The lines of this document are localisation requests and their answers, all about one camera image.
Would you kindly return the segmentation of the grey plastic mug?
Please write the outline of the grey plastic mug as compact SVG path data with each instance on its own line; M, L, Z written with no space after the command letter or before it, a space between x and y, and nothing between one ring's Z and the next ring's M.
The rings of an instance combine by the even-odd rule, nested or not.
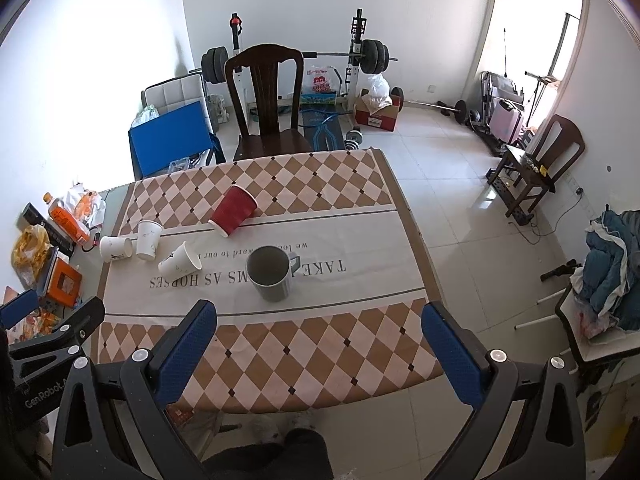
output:
M288 298L292 278L299 268L299 255L276 246L255 249L246 263L250 282L262 299L268 302L280 302Z

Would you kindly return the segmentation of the white paper cup near mug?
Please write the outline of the white paper cup near mug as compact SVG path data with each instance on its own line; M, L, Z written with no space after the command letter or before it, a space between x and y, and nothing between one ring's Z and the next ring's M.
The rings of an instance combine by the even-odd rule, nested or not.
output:
M194 249L187 242L183 242L158 264L157 269L163 278L172 282L201 271L202 262Z

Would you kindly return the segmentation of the white paper cup far left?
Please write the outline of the white paper cup far left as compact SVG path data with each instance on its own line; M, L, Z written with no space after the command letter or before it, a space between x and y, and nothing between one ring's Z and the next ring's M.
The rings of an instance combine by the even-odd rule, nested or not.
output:
M134 253L134 244L128 237L104 236L99 244L100 256L104 262L128 259Z

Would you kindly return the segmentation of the white paper cup middle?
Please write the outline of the white paper cup middle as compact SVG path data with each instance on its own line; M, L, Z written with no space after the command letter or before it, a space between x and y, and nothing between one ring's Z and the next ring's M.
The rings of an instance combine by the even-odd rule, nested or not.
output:
M156 257L163 227L154 220L142 220L138 224L136 255L144 261L153 261Z

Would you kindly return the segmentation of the orange box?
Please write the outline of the orange box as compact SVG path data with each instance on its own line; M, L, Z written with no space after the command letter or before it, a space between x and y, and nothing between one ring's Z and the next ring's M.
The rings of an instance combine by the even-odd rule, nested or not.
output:
M82 275L77 269L55 256L44 280L42 296L62 307L72 308L79 297L81 281Z

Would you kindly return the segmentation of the yellow plastic bag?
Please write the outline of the yellow plastic bag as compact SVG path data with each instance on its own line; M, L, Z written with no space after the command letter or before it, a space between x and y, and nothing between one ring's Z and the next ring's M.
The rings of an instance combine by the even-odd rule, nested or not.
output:
M43 226L28 226L22 231L13 247L11 264L25 287L37 283L50 248L49 235Z

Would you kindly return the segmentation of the white chair with clothes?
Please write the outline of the white chair with clothes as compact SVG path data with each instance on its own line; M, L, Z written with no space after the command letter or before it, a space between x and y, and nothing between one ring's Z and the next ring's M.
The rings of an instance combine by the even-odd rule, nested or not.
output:
M588 339L580 331L578 302L570 286L538 299L537 304L540 306L550 301L554 302L552 315L515 325L514 330L524 330L524 328L558 320L567 334L570 353L577 366L586 368L589 365L620 364L620 374L618 375L620 380L639 376L638 332L624 332L613 327Z

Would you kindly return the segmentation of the orange drink bottle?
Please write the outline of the orange drink bottle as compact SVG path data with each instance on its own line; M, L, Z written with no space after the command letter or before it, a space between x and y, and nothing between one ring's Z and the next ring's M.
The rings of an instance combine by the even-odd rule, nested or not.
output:
M43 200L48 206L50 218L62 229L76 244L86 244L90 240L89 230L65 207L60 198L54 198L50 193L43 195Z

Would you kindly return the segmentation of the checkered printed tablecloth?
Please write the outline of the checkered printed tablecloth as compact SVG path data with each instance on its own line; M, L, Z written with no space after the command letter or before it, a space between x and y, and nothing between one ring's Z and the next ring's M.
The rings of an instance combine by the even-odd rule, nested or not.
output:
M201 299L216 334L181 396L198 410L328 408L442 371L422 335L439 288L377 148L279 155L165 174L111 192L107 233L160 227L152 260L107 263L93 354L156 344Z

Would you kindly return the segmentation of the blue folder board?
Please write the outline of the blue folder board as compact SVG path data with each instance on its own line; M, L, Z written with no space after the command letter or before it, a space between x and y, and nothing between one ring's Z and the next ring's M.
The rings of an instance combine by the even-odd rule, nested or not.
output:
M214 147L200 102L132 127L128 138L137 180L152 176L175 160Z

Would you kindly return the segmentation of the dark wooden dining chair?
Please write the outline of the dark wooden dining chair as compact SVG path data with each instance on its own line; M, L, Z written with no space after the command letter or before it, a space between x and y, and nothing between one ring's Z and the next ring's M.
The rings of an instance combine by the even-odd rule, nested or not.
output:
M294 61L296 73L293 84L291 125L281 130L279 124L278 70L279 66ZM239 93L232 81L234 68L243 67L252 77L256 108L258 113L258 136L248 130ZM280 44L256 44L240 54L229 58L224 66L231 102L234 107L240 135L239 144L233 160L277 156L283 154L309 153L310 143L303 133L298 131L300 96L304 76L304 58L302 52Z

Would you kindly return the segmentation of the dark wooden side chair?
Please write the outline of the dark wooden side chair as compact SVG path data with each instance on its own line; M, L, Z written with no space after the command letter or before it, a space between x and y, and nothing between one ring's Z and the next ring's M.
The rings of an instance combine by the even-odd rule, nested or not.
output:
M558 114L548 119L536 139L531 153L507 145L497 167L486 174L487 183L506 205L506 218L512 218L518 226L527 226L533 220L535 209L544 196L556 191L556 182L586 150L579 128ZM524 183L518 195L514 195L500 177L506 170L516 173L514 186Z

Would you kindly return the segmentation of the black dumbbell on floor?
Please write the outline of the black dumbbell on floor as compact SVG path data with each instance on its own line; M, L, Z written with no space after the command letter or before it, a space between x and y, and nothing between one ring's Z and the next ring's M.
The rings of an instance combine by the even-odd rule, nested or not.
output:
M363 135L360 130L352 129L345 133L344 144L348 150L358 150L363 142Z

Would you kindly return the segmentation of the cardboard box red print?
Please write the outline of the cardboard box red print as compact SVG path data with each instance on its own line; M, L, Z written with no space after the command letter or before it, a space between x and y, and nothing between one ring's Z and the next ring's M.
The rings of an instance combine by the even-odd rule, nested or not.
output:
M354 119L357 125L394 131L404 97L391 93L387 98L374 98L368 90L361 90L354 104Z

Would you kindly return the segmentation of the white plastic bag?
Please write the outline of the white plastic bag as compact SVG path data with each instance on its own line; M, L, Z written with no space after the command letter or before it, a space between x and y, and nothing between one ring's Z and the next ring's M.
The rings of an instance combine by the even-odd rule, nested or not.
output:
M371 115L393 105L393 100L390 97L390 85L382 74L371 74L364 77L360 99Z

